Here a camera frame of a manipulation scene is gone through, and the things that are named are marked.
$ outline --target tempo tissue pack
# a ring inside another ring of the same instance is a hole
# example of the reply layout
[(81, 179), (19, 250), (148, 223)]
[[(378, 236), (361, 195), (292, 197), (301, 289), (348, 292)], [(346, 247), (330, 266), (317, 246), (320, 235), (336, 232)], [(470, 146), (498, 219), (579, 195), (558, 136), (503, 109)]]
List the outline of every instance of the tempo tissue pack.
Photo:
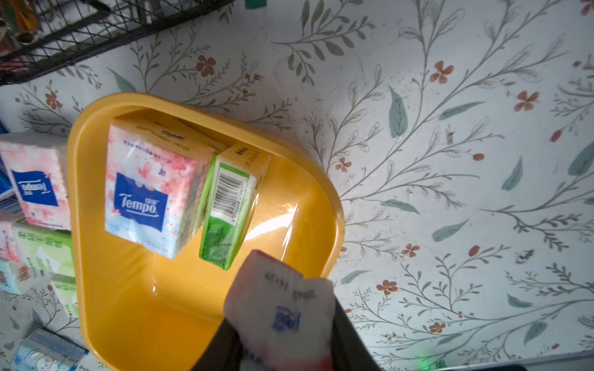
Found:
[(200, 258), (227, 270), (244, 241), (271, 155), (238, 143), (217, 156)]
[(54, 274), (49, 281), (52, 283), (53, 290), (58, 295), (60, 303), (66, 309), (66, 314), (70, 317), (79, 317), (76, 281), (74, 278), (67, 275)]
[(331, 281), (304, 280), (288, 265), (252, 250), (229, 289), (223, 313), (244, 349), (261, 357), (263, 369), (331, 371), (335, 308)]
[(37, 132), (0, 135), (0, 154), (29, 224), (70, 230), (67, 142)]
[(195, 235), (208, 167), (224, 145), (159, 113), (109, 130), (105, 230), (169, 259)]
[(35, 285), (40, 277), (35, 268), (0, 259), (0, 291), (22, 295)]
[(17, 251), (17, 244), (12, 234), (12, 225), (23, 218), (23, 211), (14, 199), (0, 201), (0, 258), (20, 263), (21, 257)]
[(23, 219), (12, 225), (12, 233), (28, 266), (74, 277), (72, 236), (69, 231), (31, 226)]
[(75, 371), (88, 350), (38, 328), (19, 345), (13, 371)]

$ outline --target leaf pattern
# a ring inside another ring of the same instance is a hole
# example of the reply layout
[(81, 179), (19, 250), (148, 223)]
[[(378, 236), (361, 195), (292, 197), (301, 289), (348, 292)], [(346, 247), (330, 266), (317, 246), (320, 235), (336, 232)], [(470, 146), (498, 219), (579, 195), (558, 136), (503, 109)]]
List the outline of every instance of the leaf pattern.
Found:
[(18, 330), (20, 327), (18, 326), (18, 323), (17, 323), (17, 321), (15, 321), (15, 320), (14, 320), (12, 317), (10, 317), (10, 316), (9, 316), (9, 318), (10, 318), (10, 322), (12, 323), (12, 328), (14, 328), (14, 329), (17, 329), (17, 330)]
[(401, 136), (408, 129), (408, 118), (402, 98), (390, 87), (392, 94), (392, 105), (390, 107), (390, 133), (392, 138)]
[(460, 106), (448, 108), (447, 110), (445, 110), (441, 113), (439, 120), (449, 119), (452, 116), (459, 115), (462, 112), (465, 112), (465, 111), (471, 109), (472, 107), (478, 106), (479, 104), (482, 104), (482, 103), (484, 103), (484, 102), (471, 102), (471, 103), (461, 104)]
[(524, 345), (528, 343), (530, 340), (535, 339), (538, 335), (542, 334), (547, 328), (546, 322), (535, 322), (530, 326), (528, 331), (526, 331), (526, 336), (524, 337)]
[(389, 199), (388, 201), (382, 201), (380, 205), (387, 207), (396, 207), (401, 209), (402, 211), (410, 211), (412, 213), (420, 214), (419, 211), (413, 205), (409, 204), (408, 202), (398, 201), (395, 198)]
[(136, 92), (136, 88), (134, 87), (134, 85), (132, 85), (131, 82), (129, 82), (125, 78), (121, 77), (117, 72), (115, 72), (111, 68), (107, 67), (107, 69), (109, 70), (109, 72), (111, 72), (113, 74), (113, 77), (115, 78), (115, 82), (118, 85), (118, 89), (122, 93), (135, 93)]
[(522, 158), (520, 157), (520, 160), (518, 160), (518, 163), (511, 171), (511, 175), (505, 180), (505, 182), (503, 182), (503, 185), (501, 185), (501, 189), (504, 191), (511, 191), (518, 185), (518, 183), (520, 183), (522, 175), (524, 175), (524, 168), (522, 165)]
[[(561, 4), (494, 2), (471, 19), (464, 2), (297, 0), (258, 10), (252, 23), (227, 6), (3, 86), (0, 118), (8, 129), (68, 135), (93, 100), (136, 89), (303, 146), (346, 214), (329, 280), (386, 370), (594, 350), (583, 264), (594, 258), (585, 151), (594, 63), (565, 42), (587, 44), (594, 8), (582, 15), (586, 3)], [(575, 27), (563, 28), (567, 19)], [(482, 36), (470, 45), (467, 35)], [(293, 232), (311, 211), (297, 206)], [(12, 352), (37, 326), (81, 341), (47, 284), (0, 295)], [(81, 370), (102, 367), (92, 360)]]
[(507, 295), (507, 303), (516, 308), (528, 308), (532, 306), (532, 303), (523, 302), (520, 299), (509, 294)]
[(585, 175), (590, 170), (592, 162), (594, 162), (594, 142), (590, 143), (577, 155), (571, 162), (567, 173), (573, 176)]
[(462, 223), (458, 223), (458, 224), (453, 224), (451, 226), (442, 227), (442, 228), (436, 230), (435, 232), (433, 232), (433, 234), (431, 235), (431, 237), (433, 238), (433, 241), (435, 241), (435, 242), (443, 241), (446, 238), (452, 237), (454, 234), (456, 234), (460, 229), (462, 229), (462, 227), (464, 227), (464, 225), (468, 221), (469, 221), (469, 219), (466, 219)]
[(345, 275), (342, 280), (340, 280), (340, 283), (347, 284), (347, 283), (351, 283), (355, 278), (357, 278), (358, 276), (362, 275), (363, 273), (367, 273), (370, 271), (352, 271), (351, 273)]

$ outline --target orange flower print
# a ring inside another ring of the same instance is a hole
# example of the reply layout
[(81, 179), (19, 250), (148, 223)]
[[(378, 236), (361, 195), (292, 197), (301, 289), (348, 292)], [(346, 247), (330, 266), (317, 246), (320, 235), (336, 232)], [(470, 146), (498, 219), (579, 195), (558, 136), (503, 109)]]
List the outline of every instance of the orange flower print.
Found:
[(445, 84), (445, 83), (447, 83), (446, 75), (449, 75), (452, 72), (454, 72), (453, 65), (449, 65), (446, 69), (444, 69), (444, 61), (437, 62), (435, 64), (435, 69), (437, 69), (438, 72), (432, 74), (431, 77), (429, 78), (432, 83), (435, 80), (440, 79), (440, 84)]
[(532, 104), (532, 102), (537, 100), (539, 96), (540, 96), (540, 93), (535, 92), (528, 98), (528, 92), (526, 90), (522, 91), (520, 94), (518, 94), (518, 99), (523, 100), (523, 102), (516, 104), (516, 107), (514, 107), (514, 110), (516, 110), (516, 112), (518, 112), (518, 111), (521, 111), (522, 108), (524, 108), (524, 111), (530, 111), (531, 109), (534, 108), (534, 104)]
[(472, 246), (472, 249), (470, 249), (470, 251), (468, 252), (468, 256), (475, 256), (476, 253), (478, 253), (480, 249), (481, 249), (481, 247), (478, 245)]
[(46, 103), (48, 106), (50, 106), (52, 109), (62, 108), (62, 103), (58, 102), (58, 96), (56, 96), (56, 93), (51, 90), (50, 93), (51, 94), (45, 94), (45, 97), (47, 98)]
[(196, 63), (196, 70), (202, 71), (200, 74), (202, 77), (206, 77), (208, 75), (214, 75), (214, 65), (217, 64), (217, 61), (214, 58), (210, 57), (206, 59), (204, 55), (198, 57), (199, 62)]
[(553, 133), (553, 135), (551, 136), (551, 142), (556, 142), (559, 140), (559, 138), (561, 138), (561, 134), (563, 134), (563, 130), (559, 129), (557, 131), (555, 131)]
[(341, 157), (339, 158), (339, 162), (340, 164), (336, 164), (336, 170), (341, 170), (343, 173), (346, 173), (347, 171), (349, 171), (349, 169), (347, 169), (347, 167), (350, 167), (352, 165), (352, 163), (349, 162), (345, 162), (345, 158)]
[(395, 291), (398, 291), (398, 287), (396, 287), (396, 282), (390, 282), (388, 280), (384, 280), (381, 285), (376, 286), (379, 291), (383, 291), (384, 294), (390, 295)]
[(404, 255), (407, 255), (411, 258), (414, 258), (416, 256), (416, 252), (418, 249), (420, 249), (420, 246), (413, 246), (412, 243), (409, 243), (408, 245), (406, 245), (405, 249), (402, 250), (402, 253)]
[(586, 4), (580, 12), (582, 15), (588, 15), (590, 9), (594, 8), (594, 0), (582, 0), (582, 3)]
[(429, 326), (429, 331), (441, 334), (444, 331), (444, 328), (446, 328), (446, 324), (439, 324), (438, 322), (436, 322), (433, 325)]

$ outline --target black wire rack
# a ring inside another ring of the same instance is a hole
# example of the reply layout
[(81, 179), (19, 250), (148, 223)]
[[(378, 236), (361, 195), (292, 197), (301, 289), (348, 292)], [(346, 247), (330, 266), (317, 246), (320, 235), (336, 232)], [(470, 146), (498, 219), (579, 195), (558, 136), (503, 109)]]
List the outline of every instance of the black wire rack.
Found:
[(37, 0), (41, 31), (30, 43), (6, 35), (0, 85), (19, 84), (206, 15), (233, 0)]

